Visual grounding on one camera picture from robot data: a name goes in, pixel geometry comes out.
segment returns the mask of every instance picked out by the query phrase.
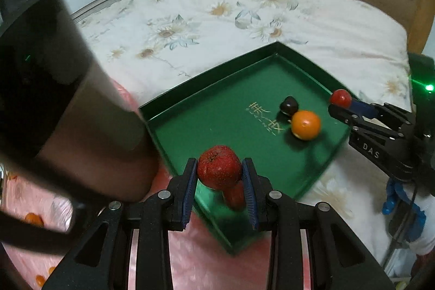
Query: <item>orange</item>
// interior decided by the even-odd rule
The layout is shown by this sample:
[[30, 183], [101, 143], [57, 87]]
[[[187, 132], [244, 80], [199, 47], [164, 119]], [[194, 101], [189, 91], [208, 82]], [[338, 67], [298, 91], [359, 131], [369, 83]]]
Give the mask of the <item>orange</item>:
[[44, 222], [42, 221], [42, 218], [39, 215], [36, 215], [35, 213], [28, 213], [24, 218], [24, 220], [29, 224], [44, 226]]
[[38, 284], [39, 287], [43, 287], [45, 284], [45, 278], [42, 275], [37, 275], [36, 278], [36, 284]]
[[312, 140], [320, 133], [320, 118], [311, 111], [297, 111], [291, 119], [291, 132], [301, 140]]

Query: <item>bed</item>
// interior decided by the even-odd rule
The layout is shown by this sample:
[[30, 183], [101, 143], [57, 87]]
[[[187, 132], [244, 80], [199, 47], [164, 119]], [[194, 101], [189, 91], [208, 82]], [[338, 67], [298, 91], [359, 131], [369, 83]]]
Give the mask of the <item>bed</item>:
[[[411, 109], [409, 29], [361, 0], [121, 0], [78, 26], [103, 69], [139, 105], [225, 61], [280, 41], [360, 99]], [[161, 166], [151, 192], [166, 187], [169, 178]], [[384, 173], [346, 145], [301, 201], [330, 203], [381, 262], [390, 242], [380, 212], [386, 181]], [[66, 229], [70, 206], [44, 193], [17, 177], [8, 181], [5, 208], [23, 218], [36, 199], [37, 212], [53, 220], [52, 227]], [[5, 248], [34, 289], [35, 275], [47, 276], [60, 260]], [[265, 288], [268, 236], [232, 257], [192, 216], [185, 232], [170, 233], [170, 250], [175, 289]], [[130, 268], [135, 269], [134, 257]], [[131, 272], [131, 289], [133, 276]]]

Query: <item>silver bolt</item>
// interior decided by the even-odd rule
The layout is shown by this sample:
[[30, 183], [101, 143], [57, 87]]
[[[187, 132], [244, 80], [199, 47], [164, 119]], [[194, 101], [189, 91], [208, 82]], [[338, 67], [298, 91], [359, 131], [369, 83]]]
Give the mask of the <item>silver bolt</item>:
[[163, 191], [158, 192], [157, 196], [160, 199], [168, 199], [170, 197], [170, 192], [166, 189], [164, 189]]
[[330, 210], [330, 206], [328, 203], [325, 202], [321, 202], [319, 203], [319, 205], [317, 205], [317, 207], [319, 208], [319, 210], [323, 211], [323, 212], [328, 212]]
[[269, 197], [272, 199], [280, 199], [282, 197], [282, 193], [280, 191], [270, 191], [269, 192]]
[[117, 210], [121, 207], [121, 202], [118, 202], [117, 200], [114, 200], [113, 202], [109, 203], [109, 209], [110, 210]]

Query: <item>white bedspread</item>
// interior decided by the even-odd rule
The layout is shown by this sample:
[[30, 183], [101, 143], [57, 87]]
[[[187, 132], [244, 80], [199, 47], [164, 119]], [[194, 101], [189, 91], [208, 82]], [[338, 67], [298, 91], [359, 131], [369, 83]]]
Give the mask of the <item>white bedspread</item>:
[[[107, 73], [142, 105], [269, 42], [305, 55], [369, 102], [410, 109], [406, 32], [356, 0], [122, 0], [79, 24]], [[345, 146], [303, 198], [329, 202], [378, 261], [387, 177]]]

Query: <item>dark purple fruit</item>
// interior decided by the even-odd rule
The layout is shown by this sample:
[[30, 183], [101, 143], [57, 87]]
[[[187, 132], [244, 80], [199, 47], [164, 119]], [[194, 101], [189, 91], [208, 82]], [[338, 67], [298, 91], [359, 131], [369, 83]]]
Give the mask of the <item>dark purple fruit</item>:
[[299, 104], [294, 97], [288, 96], [280, 104], [279, 110], [286, 116], [292, 118], [293, 115], [299, 110]]

